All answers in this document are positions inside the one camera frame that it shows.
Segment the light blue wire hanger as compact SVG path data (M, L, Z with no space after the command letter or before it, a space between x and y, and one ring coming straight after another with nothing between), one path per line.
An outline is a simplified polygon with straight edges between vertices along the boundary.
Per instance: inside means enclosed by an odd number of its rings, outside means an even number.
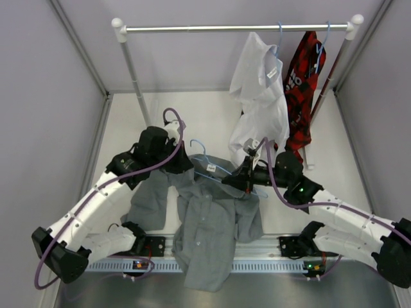
M203 150L203 158L195 158L195 160L198 160L198 161L203 161L203 160L205 160L205 161L207 162L207 168L206 168L206 170L207 170L208 172L215 172L217 169L219 169L220 171L223 171L223 172L224 172L225 174L227 174L227 175L232 175L232 173L231 173L230 171L228 171L228 170L226 170L225 168L219 166L218 164L212 163L212 162L209 160L209 157L207 156L207 153L206 153L206 147L204 146L204 144L203 144L200 140L198 140L198 139L191 139L190 142L189 142L189 146L192 147L192 144L193 144L194 142L197 143L197 144L199 144L199 145L201 146L202 150ZM268 194L265 193L265 192L263 192L263 191L261 191L261 190L259 190L259 189L256 189L256 192L253 191L252 194L253 194L253 195L256 195L256 196L259 196L259 197L262 197L262 198L264 198L264 199L267 199L267 198L268 198Z

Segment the grey button-up shirt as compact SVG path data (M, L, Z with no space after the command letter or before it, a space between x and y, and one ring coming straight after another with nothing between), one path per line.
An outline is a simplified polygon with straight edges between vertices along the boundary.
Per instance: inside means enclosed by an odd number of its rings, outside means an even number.
M190 289L219 291L231 273L236 243L251 243L264 234L259 197L221 183L227 176L208 172L203 155L190 156L194 168L174 175L156 170L137 188L130 210L121 222L133 222L144 231L162 230L166 223L168 189L177 190L181 225L173 238L175 259ZM233 172L222 158L209 160Z

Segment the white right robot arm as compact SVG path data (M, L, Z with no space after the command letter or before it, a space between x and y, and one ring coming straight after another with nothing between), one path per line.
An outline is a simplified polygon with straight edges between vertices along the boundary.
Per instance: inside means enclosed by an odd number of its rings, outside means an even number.
M222 182L245 193L255 185L285 189L279 199L311 219L298 236L303 253L349 257L376 270L391 284L410 288L410 220L384 219L333 196L304 176L295 155L280 153L273 166L254 165L252 157L247 156Z

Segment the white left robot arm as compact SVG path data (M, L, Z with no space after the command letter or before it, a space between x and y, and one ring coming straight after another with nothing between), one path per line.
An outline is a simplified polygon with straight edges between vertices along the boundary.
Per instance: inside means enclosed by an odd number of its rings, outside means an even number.
M89 192L50 227L38 227L31 235L41 264L62 282L78 279L88 265L119 252L132 256L143 253L145 233L136 223L126 222L102 234L91 230L156 170L181 174L192 168L178 121L163 128L149 126L125 152L115 155Z

